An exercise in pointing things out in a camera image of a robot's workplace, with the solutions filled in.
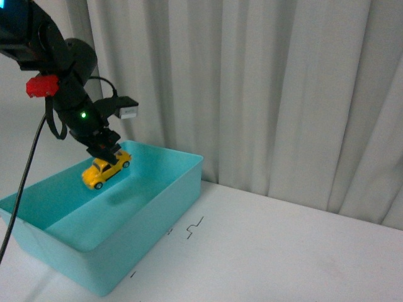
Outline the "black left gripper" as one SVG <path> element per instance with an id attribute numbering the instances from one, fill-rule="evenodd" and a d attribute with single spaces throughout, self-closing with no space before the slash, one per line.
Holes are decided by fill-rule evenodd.
<path id="1" fill-rule="evenodd" d="M 68 106 L 61 98 L 52 97 L 52 112 L 57 113 L 62 123 L 62 129 L 57 131 L 55 122 L 52 122 L 52 133 L 59 140 L 67 134 L 87 147 L 87 152 L 94 158 L 104 160 L 109 164 L 116 164 L 116 153 L 122 148 L 118 143 L 120 135 L 108 128 L 108 120 L 100 115 L 94 103 L 85 97 L 76 106 Z"/>

